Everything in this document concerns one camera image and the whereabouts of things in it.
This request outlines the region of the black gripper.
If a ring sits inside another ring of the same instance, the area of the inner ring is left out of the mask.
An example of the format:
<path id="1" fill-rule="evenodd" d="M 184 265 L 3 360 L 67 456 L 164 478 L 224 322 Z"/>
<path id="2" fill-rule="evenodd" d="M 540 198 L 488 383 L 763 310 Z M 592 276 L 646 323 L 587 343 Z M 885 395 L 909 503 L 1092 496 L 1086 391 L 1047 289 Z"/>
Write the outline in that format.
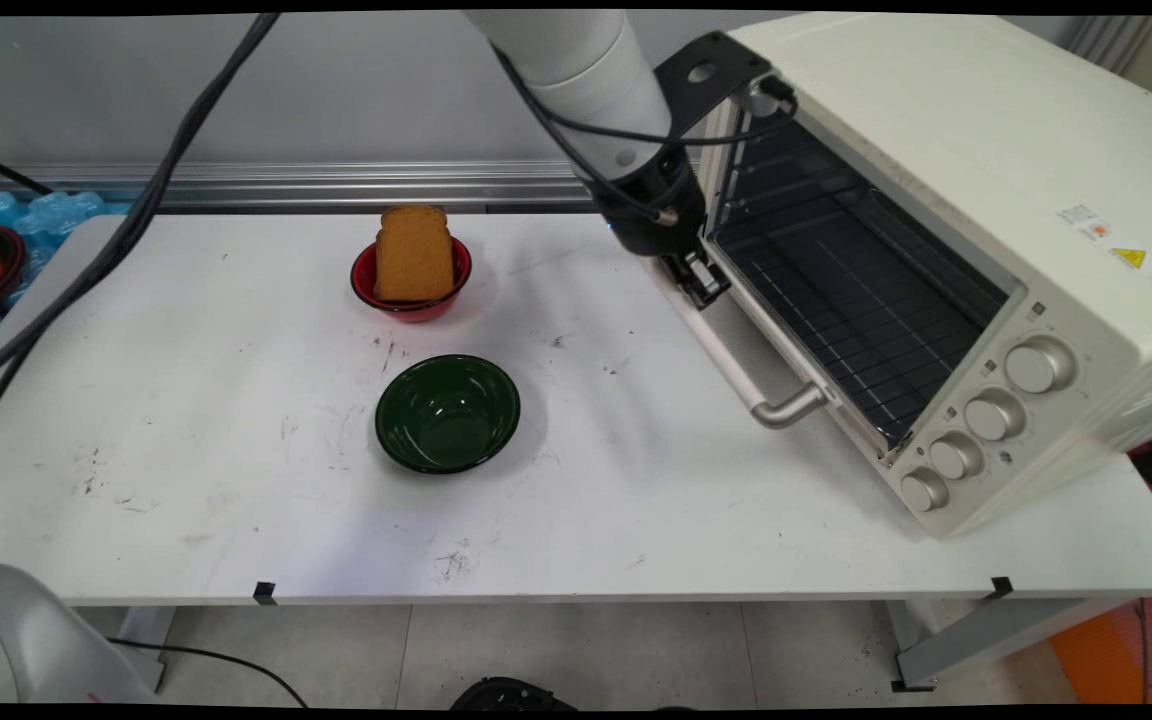
<path id="1" fill-rule="evenodd" d="M 685 150 L 662 150 L 643 167 L 602 185 L 602 217 L 622 247 L 660 265 L 695 309 L 730 288 L 699 247 L 707 218 L 702 185 Z"/>

